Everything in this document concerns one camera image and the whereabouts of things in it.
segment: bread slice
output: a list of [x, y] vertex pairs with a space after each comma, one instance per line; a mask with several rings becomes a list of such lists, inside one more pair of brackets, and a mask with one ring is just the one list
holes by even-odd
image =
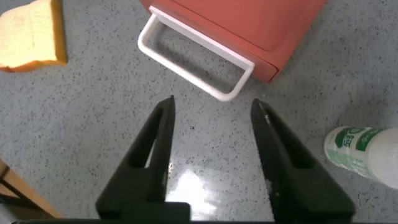
[[0, 70], [28, 72], [66, 63], [59, 0], [36, 0], [0, 16]]

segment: white handle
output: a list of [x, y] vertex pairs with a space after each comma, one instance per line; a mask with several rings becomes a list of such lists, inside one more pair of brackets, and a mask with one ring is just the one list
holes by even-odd
[[[171, 17], [170, 15], [162, 12], [161, 10], [151, 6], [149, 10], [152, 12], [151, 17], [149, 18], [147, 24], [145, 25], [144, 29], [140, 33], [138, 37], [138, 47], [142, 52], [144, 52], [149, 57], [153, 58], [157, 62], [161, 63], [162, 65], [166, 66], [167, 68], [171, 69], [173, 72], [179, 74], [184, 79], [190, 81], [197, 87], [201, 88], [202, 90], [209, 93], [211, 96], [219, 99], [220, 101], [229, 101], [235, 98], [236, 95], [241, 91], [243, 85], [248, 80], [250, 74], [254, 69], [254, 63], [249, 61], [248, 59], [240, 56], [236, 52], [233, 52], [229, 48], [221, 45], [220, 43], [216, 42], [215, 40], [207, 37], [206, 35], [200, 33], [199, 31], [193, 29], [192, 27], [176, 20], [175, 18]], [[205, 83], [202, 79], [198, 78], [191, 72], [187, 71], [186, 69], [180, 67], [179, 65], [173, 63], [169, 59], [165, 58], [163, 55], [158, 54], [151, 48], [149, 48], [146, 44], [148, 43], [149, 36], [154, 31], [154, 28], [158, 23], [162, 22], [165, 25], [175, 29], [176, 31], [180, 32], [181, 34], [187, 36], [188, 38], [194, 40], [195, 42], [201, 44], [202, 46], [208, 48], [209, 50], [213, 51], [214, 53], [220, 55], [221, 57], [229, 60], [230, 62], [234, 63], [235, 65], [244, 69], [244, 73], [238, 83], [235, 85], [234, 89], [229, 93], [223, 93], [217, 90], [215, 87]]]

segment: speckled gray countertop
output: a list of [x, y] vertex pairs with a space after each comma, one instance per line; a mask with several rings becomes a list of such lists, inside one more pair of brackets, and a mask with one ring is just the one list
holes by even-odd
[[[0, 12], [29, 2], [3, 0]], [[356, 221], [398, 220], [398, 191], [328, 162], [322, 141], [342, 126], [398, 126], [398, 1], [329, 1], [270, 85], [251, 78], [221, 103], [137, 48], [149, 14], [135, 0], [67, 0], [69, 62], [0, 72], [0, 156], [67, 217], [94, 203], [157, 102], [175, 95], [167, 200], [194, 219], [271, 220], [249, 109], [283, 117], [355, 202]], [[158, 50], [228, 86], [240, 71], [170, 29]]]

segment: white bottle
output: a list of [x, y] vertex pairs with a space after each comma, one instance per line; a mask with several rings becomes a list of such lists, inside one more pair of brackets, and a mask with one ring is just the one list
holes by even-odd
[[336, 128], [323, 147], [336, 166], [398, 189], [398, 128]]

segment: wooden edge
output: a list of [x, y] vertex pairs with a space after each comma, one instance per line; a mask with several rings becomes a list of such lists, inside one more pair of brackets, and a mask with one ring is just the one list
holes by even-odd
[[[0, 159], [0, 174], [2, 178], [13, 187], [15, 187], [20, 193], [25, 195], [27, 198], [32, 200], [41, 209], [46, 211], [54, 218], [63, 218], [64, 216], [56, 211], [44, 198], [42, 198], [29, 184], [27, 184], [22, 178], [20, 178], [7, 164]], [[0, 194], [16, 197], [14, 193], [8, 190], [5, 186], [0, 184]]]

